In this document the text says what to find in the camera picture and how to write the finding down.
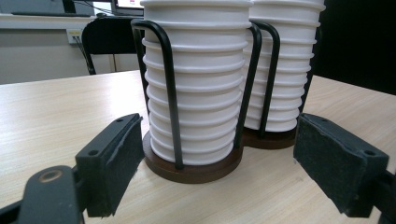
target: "computer monitor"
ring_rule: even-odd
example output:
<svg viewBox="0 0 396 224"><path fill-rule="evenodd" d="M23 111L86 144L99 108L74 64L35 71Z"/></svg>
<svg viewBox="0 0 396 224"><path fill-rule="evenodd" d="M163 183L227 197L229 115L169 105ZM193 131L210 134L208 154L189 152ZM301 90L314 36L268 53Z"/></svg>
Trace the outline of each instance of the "computer monitor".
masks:
<svg viewBox="0 0 396 224"><path fill-rule="evenodd" d="M112 0L111 11L116 16L143 17L144 15L140 0Z"/></svg>

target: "electrical outlet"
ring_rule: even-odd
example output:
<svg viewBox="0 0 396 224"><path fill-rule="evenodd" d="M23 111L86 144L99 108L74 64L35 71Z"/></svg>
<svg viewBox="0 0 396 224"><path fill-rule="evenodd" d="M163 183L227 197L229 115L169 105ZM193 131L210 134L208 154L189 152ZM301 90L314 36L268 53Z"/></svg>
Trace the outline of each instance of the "electrical outlet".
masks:
<svg viewBox="0 0 396 224"><path fill-rule="evenodd" d="M82 41L81 40L82 29L66 29L66 33L69 44L77 44L77 41L74 37L79 38L80 42Z"/></svg>

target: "table surface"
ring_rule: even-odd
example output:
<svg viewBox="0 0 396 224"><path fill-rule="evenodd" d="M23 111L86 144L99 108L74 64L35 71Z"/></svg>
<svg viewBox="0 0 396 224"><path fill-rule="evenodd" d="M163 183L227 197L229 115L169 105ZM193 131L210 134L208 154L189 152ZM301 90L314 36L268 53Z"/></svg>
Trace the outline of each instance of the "table surface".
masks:
<svg viewBox="0 0 396 224"><path fill-rule="evenodd" d="M0 13L0 29L84 29L96 17L37 17Z"/></svg>
<svg viewBox="0 0 396 224"><path fill-rule="evenodd" d="M396 96L314 77L305 113L337 123L390 155L396 165ZM28 178L75 155L112 120L149 120L137 71L0 86L0 207L21 199ZM292 147L246 147L220 180L186 185L155 175L142 162L114 217L87 223L376 223L340 215L292 157Z"/></svg>

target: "cup rim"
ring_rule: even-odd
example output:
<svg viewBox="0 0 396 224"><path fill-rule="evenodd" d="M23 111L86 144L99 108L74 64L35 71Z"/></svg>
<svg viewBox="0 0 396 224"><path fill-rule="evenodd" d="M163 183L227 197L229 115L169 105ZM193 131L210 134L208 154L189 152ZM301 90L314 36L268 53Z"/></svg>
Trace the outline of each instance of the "cup rim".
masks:
<svg viewBox="0 0 396 224"><path fill-rule="evenodd" d="M155 110L152 110L152 104L150 101L148 101L148 108L150 109L150 113L152 112L153 114L155 114L155 116L157 117L157 119L161 119L163 121L166 122L170 122L170 118L157 113ZM179 120L179 124L181 126L187 125L187 126L196 126L196 127L202 127L202 126L206 126L206 125L214 125L214 124L220 124L223 123L235 116L237 116L237 114L240 112L240 106L236 106L235 110L232 113L229 113L227 115L224 115L223 117L221 117L220 119L210 119L210 120L206 120L206 121L197 121L197 122L193 122L191 120L186 121L183 119Z"/></svg>
<svg viewBox="0 0 396 224"><path fill-rule="evenodd" d="M148 76L145 76L146 81L149 85L156 86L163 90L166 90L166 84L161 83L157 80L154 80ZM222 85L212 86L212 87L194 87L194 86L183 86L176 84L176 91L180 92L216 92L216 91L226 91L230 88L236 87L241 84L243 77L241 76L239 79L234 80L233 82L224 83Z"/></svg>
<svg viewBox="0 0 396 224"><path fill-rule="evenodd" d="M273 42L271 37L263 37L262 41L264 42ZM281 39L280 44L296 44L296 45L314 45L318 41L316 39Z"/></svg>
<svg viewBox="0 0 396 224"><path fill-rule="evenodd" d="M155 154L157 154L157 155L160 154L160 155L158 155L158 156L159 156L159 157L162 157L162 158L165 158L164 160L168 160L168 161L171 161L171 162L175 162L175 159L174 159L174 158L168 157L167 155L163 155L163 153L162 153L161 151L157 151L157 149L155 148L155 146L152 145L152 142L153 142L153 140L151 139L151 140L150 140L150 144L151 144L151 146L152 146L152 148L153 148L153 152L154 152ZM230 144L229 146L224 147L224 148L225 148L224 153L223 153L222 155L220 155L220 156L214 158L214 159L212 158L212 160L195 161L195 160L189 160L189 159L187 159L187 158L183 158L183 162L184 162L184 164L186 164L186 165L207 165L207 164L213 164L213 163L215 163L215 162L217 162L217 161L221 161L222 159L224 159L224 157L226 157L228 154L230 154L231 150L233 149L233 144Z"/></svg>
<svg viewBox="0 0 396 224"><path fill-rule="evenodd" d="M269 67L264 67L264 66L261 66L261 65L258 65L257 66L257 70L260 70L260 71L268 71L270 68ZM296 74L296 73L307 73L307 72L309 72L311 70L311 66L307 66L307 67L304 67L304 68L282 68L282 67L278 67L277 69L276 69L276 72L277 73L293 73L293 74Z"/></svg>
<svg viewBox="0 0 396 224"><path fill-rule="evenodd" d="M289 116L288 118L267 118L267 121L272 121L272 122L282 122L282 121L288 121L288 120L292 120L292 119L296 119L298 117L298 115L300 114L300 112L295 111L294 114L292 116ZM250 119L261 119L261 116L254 116L251 115L249 113L247 113L247 118Z"/></svg>
<svg viewBox="0 0 396 224"><path fill-rule="evenodd" d="M164 70L164 66L162 63L154 63L147 59L146 55L143 57L143 62L146 66L153 67L155 69ZM228 72L233 71L236 69L240 69L244 66L245 60L242 60L239 63L234 64L233 66L230 65L218 65L213 66L210 68L203 68L203 67L183 67L183 66L174 66L174 71L176 73L220 73L220 72Z"/></svg>
<svg viewBox="0 0 396 224"><path fill-rule="evenodd" d="M206 149L201 149L201 150L195 150L195 149L190 149L190 148L185 148L185 147L183 147L182 151L183 151L183 153L188 153L188 154L205 154L205 153L209 153L209 152L219 151L219 150L221 150L222 148L227 147L227 145L231 144L231 142L232 142L233 139L234 139L234 136L235 136L235 134L233 134L232 137L229 137L229 138L227 139L227 141L224 141L223 144L217 145L217 146L212 147L212 148L206 148ZM161 145L164 149L167 149L167 150L174 150L174 148L171 147L170 145L167 145L167 144L163 143L162 141L160 141L160 139L158 139L157 136L155 136L155 134L152 134L151 137L154 138L155 141L156 141L159 145Z"/></svg>
<svg viewBox="0 0 396 224"><path fill-rule="evenodd" d="M146 92L147 92L148 98L151 99L153 102L155 102L159 105L168 105L168 102L163 101L155 96L153 97L151 92L149 92L149 85L148 85ZM210 105L202 106L202 105L183 105L181 103L177 103L177 107L184 109L184 110L197 110L197 111L198 110L218 109L218 108L226 107L228 105L232 105L233 103L237 102L238 99L241 97L241 95L242 95L242 92L240 91L240 92L238 92L237 97L235 97L234 99L227 99L227 100L224 100L218 104L210 104Z"/></svg>
<svg viewBox="0 0 396 224"><path fill-rule="evenodd" d="M153 116L153 117L154 117L154 119L157 119L160 122L165 122L165 123L171 125L170 122L166 122L164 120L160 120L160 119L156 118L155 116ZM168 131L160 128L155 122L152 122L153 118L151 117L151 115L149 115L149 118L150 118L150 125L154 126L157 129L158 132L161 132L163 135L165 135L167 137L172 137L172 133L169 133ZM231 126L233 126L233 128L231 129L231 131L232 131L234 129L234 127L236 127L238 119L235 118L233 120L230 119L230 120L227 120L227 121L230 121ZM214 139L217 139L217 138L221 138L222 136L226 135L227 133L230 133L230 130L221 130L221 132L207 133L206 135L197 135L197 134L187 135L187 134L184 134L184 133L180 133L180 138L181 138L181 140L185 140L185 141L214 140Z"/></svg>
<svg viewBox="0 0 396 224"><path fill-rule="evenodd" d="M246 22L180 22L180 21L155 21L165 29L179 30L236 30L247 29L251 23Z"/></svg>
<svg viewBox="0 0 396 224"><path fill-rule="evenodd" d="M295 127L297 124L297 119L295 120L295 122L293 122L292 125L288 125L286 127L283 128L269 128L268 125L265 127L265 131L267 132L273 132L273 133L280 133L280 132L286 132L291 130L293 127ZM251 125L249 125L248 123L245 122L245 127L250 128L250 129L255 129L256 127L253 127Z"/></svg>
<svg viewBox="0 0 396 224"><path fill-rule="evenodd" d="M299 103L299 105L295 104L295 105L287 105L287 106L281 106L281 107L277 106L276 108L270 107L270 110L277 110L277 111L292 110L292 109L298 108L300 105L301 105L301 103ZM256 109L262 108L262 105L257 105L252 102L249 102L248 106L255 107Z"/></svg>
<svg viewBox="0 0 396 224"><path fill-rule="evenodd" d="M305 93L304 89L301 89L300 92L298 92L298 94L289 94L289 95L286 95L286 94L284 94L284 95L272 94L271 95L271 99L281 99L281 100L284 100L284 99L286 99L286 100L287 99L290 99L290 100L292 100L292 99L301 99L301 96L304 95L304 93ZM263 97L265 95L265 92L252 91L251 95Z"/></svg>
<svg viewBox="0 0 396 224"><path fill-rule="evenodd" d="M252 51L250 49L244 49L244 54L251 55ZM271 53L260 52L260 57L271 57ZM314 53L309 54L279 54L278 59L292 59L292 60L306 60L311 59L315 56Z"/></svg>
<svg viewBox="0 0 396 224"><path fill-rule="evenodd" d="M252 7L251 0L141 0L140 5L144 7Z"/></svg>
<svg viewBox="0 0 396 224"><path fill-rule="evenodd" d="M274 26L276 26L277 23L289 24L289 25L309 26L309 27L315 27L315 28L320 26L320 22L318 22L318 21L299 21L299 20L288 20L288 19L269 18L269 17L259 17L259 18L249 17L249 18L254 21L268 22Z"/></svg>
<svg viewBox="0 0 396 224"><path fill-rule="evenodd" d="M326 6L315 2L292 1L292 0L254 0L255 5L280 5L280 6L297 6L297 7L311 7L323 11Z"/></svg>
<svg viewBox="0 0 396 224"><path fill-rule="evenodd" d="M142 44L151 49L162 49L161 44L147 41L145 38L142 39ZM247 41L241 42L238 45L221 45L221 46L183 46L178 44L172 44L171 48L173 52L224 52L224 51L237 51L245 48L248 45Z"/></svg>
<svg viewBox="0 0 396 224"><path fill-rule="evenodd" d="M308 78L305 77L302 80L299 80L298 82L286 82L286 81L275 81L274 82L274 86L281 86L281 87L298 87L298 86L302 86L306 83L306 81L308 81ZM254 82L258 83L258 84L267 84L267 80L264 79L259 79L259 78L254 78Z"/></svg>

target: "white wall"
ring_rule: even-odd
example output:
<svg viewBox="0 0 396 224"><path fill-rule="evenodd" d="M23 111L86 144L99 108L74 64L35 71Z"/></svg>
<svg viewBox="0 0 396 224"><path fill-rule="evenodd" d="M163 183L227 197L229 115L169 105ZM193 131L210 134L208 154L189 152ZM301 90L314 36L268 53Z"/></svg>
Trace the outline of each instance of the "white wall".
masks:
<svg viewBox="0 0 396 224"><path fill-rule="evenodd" d="M92 59L98 74L114 71L112 56ZM139 69L136 55L116 59L121 71ZM0 84L88 75L85 59L77 45L68 43L65 29L0 27Z"/></svg>
<svg viewBox="0 0 396 224"><path fill-rule="evenodd" d="M93 14L93 8L83 4L75 4L76 12L81 14ZM64 12L63 0L0 0L0 13L14 11L28 12Z"/></svg>

